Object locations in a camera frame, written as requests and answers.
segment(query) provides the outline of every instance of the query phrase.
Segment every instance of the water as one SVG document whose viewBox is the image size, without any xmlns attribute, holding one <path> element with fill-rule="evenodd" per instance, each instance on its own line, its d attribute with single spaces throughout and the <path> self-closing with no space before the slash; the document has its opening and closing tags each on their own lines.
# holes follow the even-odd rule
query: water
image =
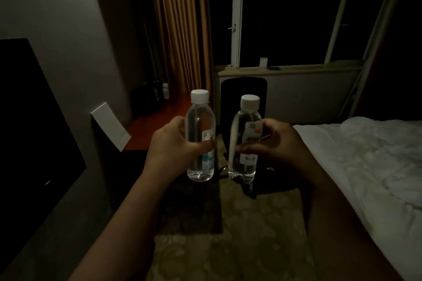
<svg viewBox="0 0 422 281">
<path fill-rule="evenodd" d="M 236 183 L 251 183 L 255 177 L 256 155 L 242 155 L 235 147 L 246 141 L 259 141 L 262 135 L 262 118 L 257 111 L 240 110 L 234 117 L 230 132 L 229 177 Z"/>
<path fill-rule="evenodd" d="M 196 104 L 186 113 L 186 140 L 200 142 L 215 139 L 215 116 L 207 103 Z M 187 175 L 193 181 L 203 182 L 214 175 L 214 150 L 198 157 L 187 169 Z"/>
</svg>

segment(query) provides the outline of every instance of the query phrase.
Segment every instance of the white bottle cap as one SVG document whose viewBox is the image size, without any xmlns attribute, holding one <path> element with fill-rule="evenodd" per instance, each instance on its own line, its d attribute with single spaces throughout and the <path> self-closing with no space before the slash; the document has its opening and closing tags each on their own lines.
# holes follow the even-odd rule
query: white bottle cap
<svg viewBox="0 0 422 281">
<path fill-rule="evenodd" d="M 208 90 L 203 89 L 196 89 L 192 90 L 190 93 L 190 99 L 192 100 L 192 103 L 208 103 L 209 102 L 209 92 Z"/>
<path fill-rule="evenodd" d="M 243 95 L 240 99 L 240 108 L 245 110 L 258 110 L 260 98 L 256 95 Z"/>
</svg>

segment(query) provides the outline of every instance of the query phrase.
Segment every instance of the bottle bottom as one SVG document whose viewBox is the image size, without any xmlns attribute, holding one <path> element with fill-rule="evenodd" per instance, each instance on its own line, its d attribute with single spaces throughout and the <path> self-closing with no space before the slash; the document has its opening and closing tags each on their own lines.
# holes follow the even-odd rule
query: bottle bottom
<svg viewBox="0 0 422 281">
<path fill-rule="evenodd" d="M 255 171 L 252 173 L 240 173 L 232 169 L 229 169 L 228 172 L 229 172 L 230 179 L 232 179 L 235 183 L 239 183 L 239 184 L 251 183 L 255 178 Z"/>
<path fill-rule="evenodd" d="M 191 169 L 187 169 L 186 172 L 187 172 L 187 176 L 191 180 L 196 181 L 196 182 L 208 181 L 214 175 L 214 169 L 212 169 L 210 172 L 206 172 L 206 173 L 203 173 L 201 170 L 195 171 L 195 170 L 191 170 Z"/>
</svg>

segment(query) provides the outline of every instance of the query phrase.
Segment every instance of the white wall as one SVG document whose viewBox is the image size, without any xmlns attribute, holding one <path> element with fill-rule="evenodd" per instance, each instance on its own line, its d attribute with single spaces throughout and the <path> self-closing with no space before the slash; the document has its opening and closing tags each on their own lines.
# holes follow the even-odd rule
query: white wall
<svg viewBox="0 0 422 281">
<path fill-rule="evenodd" d="M 266 118 L 288 123 L 330 122 L 337 116 L 358 73 L 339 71 L 259 76 L 267 80 Z M 218 77 L 218 85 L 229 78 Z"/>
<path fill-rule="evenodd" d="M 29 39 L 87 169 L 0 279 L 66 280 L 111 216 L 89 113 L 107 101 L 128 124 L 128 92 L 97 0 L 0 0 L 0 38 L 20 37 Z"/>
</svg>

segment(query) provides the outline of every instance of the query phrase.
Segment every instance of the white card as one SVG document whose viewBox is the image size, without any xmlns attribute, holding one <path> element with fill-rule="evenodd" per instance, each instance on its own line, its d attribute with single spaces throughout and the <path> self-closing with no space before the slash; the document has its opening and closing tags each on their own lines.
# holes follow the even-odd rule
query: white card
<svg viewBox="0 0 422 281">
<path fill-rule="evenodd" d="M 119 120 L 117 120 L 108 103 L 103 103 L 91 112 L 91 115 L 104 131 L 105 135 L 122 152 L 130 139 L 130 134 L 127 133 Z"/>
<path fill-rule="evenodd" d="M 260 68 L 267 68 L 268 58 L 261 57 L 260 59 Z"/>
</svg>

